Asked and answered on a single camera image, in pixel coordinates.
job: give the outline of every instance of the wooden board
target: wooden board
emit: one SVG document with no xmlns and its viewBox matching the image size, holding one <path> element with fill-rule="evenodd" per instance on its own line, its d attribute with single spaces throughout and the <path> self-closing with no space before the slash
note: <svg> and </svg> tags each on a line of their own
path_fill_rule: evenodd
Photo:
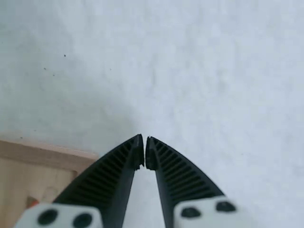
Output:
<svg viewBox="0 0 304 228">
<path fill-rule="evenodd" d="M 72 170 L 77 174 L 98 159 L 93 153 L 30 141 L 0 141 L 0 157 Z"/>
<path fill-rule="evenodd" d="M 28 197 L 52 202 L 97 159 L 95 154 L 64 147 L 0 141 L 0 227 L 15 225 Z"/>
<path fill-rule="evenodd" d="M 11 228 L 26 209 L 27 197 L 52 200 L 76 172 L 0 158 L 0 227 Z"/>
</svg>

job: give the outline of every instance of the white fabric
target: white fabric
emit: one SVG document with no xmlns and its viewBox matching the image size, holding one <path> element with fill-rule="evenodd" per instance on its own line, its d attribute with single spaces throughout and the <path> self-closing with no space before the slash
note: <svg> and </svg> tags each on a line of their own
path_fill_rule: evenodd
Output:
<svg viewBox="0 0 304 228">
<path fill-rule="evenodd" d="M 303 24 L 300 0 L 2 0 L 0 138 L 103 155 L 152 135 L 262 224 L 299 227 Z M 124 227 L 163 226 L 142 169 Z"/>
</svg>

